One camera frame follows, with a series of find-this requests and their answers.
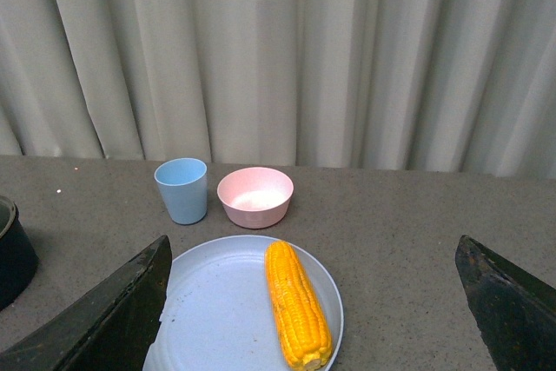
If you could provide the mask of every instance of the dark pot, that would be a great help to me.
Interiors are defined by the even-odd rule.
[[[0,310],[29,285],[38,258],[21,224],[16,204],[0,195]]]

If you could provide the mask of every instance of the gray countertop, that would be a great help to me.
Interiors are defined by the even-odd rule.
[[[30,286],[0,312],[0,351],[36,330],[156,237],[174,257],[228,235],[269,235],[314,255],[345,309],[332,369],[494,370],[453,257],[461,235],[556,285],[556,182],[365,169],[280,167],[295,185],[286,217],[247,230],[226,217],[208,165],[208,214],[168,217],[159,162],[0,156],[0,195],[15,201],[40,258]]]

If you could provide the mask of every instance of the yellow corn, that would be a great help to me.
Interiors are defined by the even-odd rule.
[[[295,371],[322,367],[332,354],[332,335],[295,250],[287,242],[273,242],[265,253],[265,269],[286,362]]]

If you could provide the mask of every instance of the white curtain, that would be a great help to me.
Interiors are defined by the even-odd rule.
[[[0,154],[556,177],[556,0],[0,0]]]

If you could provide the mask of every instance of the light blue plate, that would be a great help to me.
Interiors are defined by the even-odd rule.
[[[290,371],[268,297],[264,252],[275,238],[239,235],[205,242],[172,263],[161,326],[143,371]],[[340,348],[344,314],[327,270],[295,247]]]

